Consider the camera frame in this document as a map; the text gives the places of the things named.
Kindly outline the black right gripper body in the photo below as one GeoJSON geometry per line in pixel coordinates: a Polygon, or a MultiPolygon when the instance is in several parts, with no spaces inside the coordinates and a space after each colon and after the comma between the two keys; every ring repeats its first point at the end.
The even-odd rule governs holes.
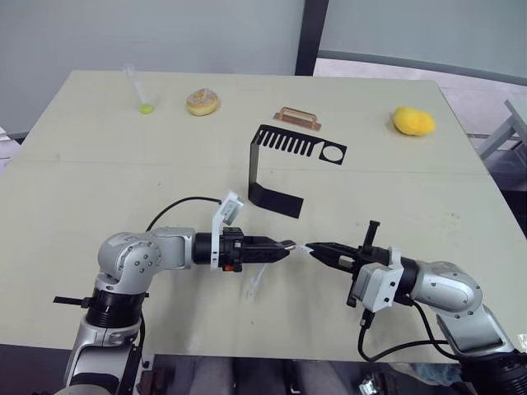
{"type": "Polygon", "coordinates": [[[368,263],[382,263],[384,261],[380,248],[372,244],[379,226],[378,221],[370,221],[363,244],[352,255],[352,284],[347,296],[347,305],[350,307],[357,306],[357,298],[353,295],[353,290],[361,268],[368,263]]]}

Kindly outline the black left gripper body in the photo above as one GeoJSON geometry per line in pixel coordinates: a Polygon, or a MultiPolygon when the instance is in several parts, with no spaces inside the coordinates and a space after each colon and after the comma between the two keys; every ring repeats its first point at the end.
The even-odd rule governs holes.
{"type": "Polygon", "coordinates": [[[224,272],[242,272],[244,237],[241,228],[223,228],[220,236],[219,267],[224,272]]]}

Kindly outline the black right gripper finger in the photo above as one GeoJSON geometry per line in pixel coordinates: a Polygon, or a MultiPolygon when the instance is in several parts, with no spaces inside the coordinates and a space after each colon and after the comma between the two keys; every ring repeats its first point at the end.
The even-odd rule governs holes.
{"type": "Polygon", "coordinates": [[[355,251],[322,251],[314,250],[313,257],[327,267],[336,270],[352,270],[355,262],[355,251]]]}
{"type": "Polygon", "coordinates": [[[357,248],[334,242],[308,243],[307,247],[318,255],[356,257],[359,254],[357,248]]]}

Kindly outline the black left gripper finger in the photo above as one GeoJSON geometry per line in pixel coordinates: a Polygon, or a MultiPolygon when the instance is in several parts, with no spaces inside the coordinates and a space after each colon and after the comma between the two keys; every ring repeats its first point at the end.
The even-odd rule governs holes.
{"type": "Polygon", "coordinates": [[[255,249],[294,249],[296,243],[292,240],[286,239],[283,241],[276,241],[267,236],[246,236],[245,246],[247,248],[255,249]]]}
{"type": "Polygon", "coordinates": [[[245,262],[246,263],[275,263],[289,255],[287,249],[246,249],[245,262]]]}

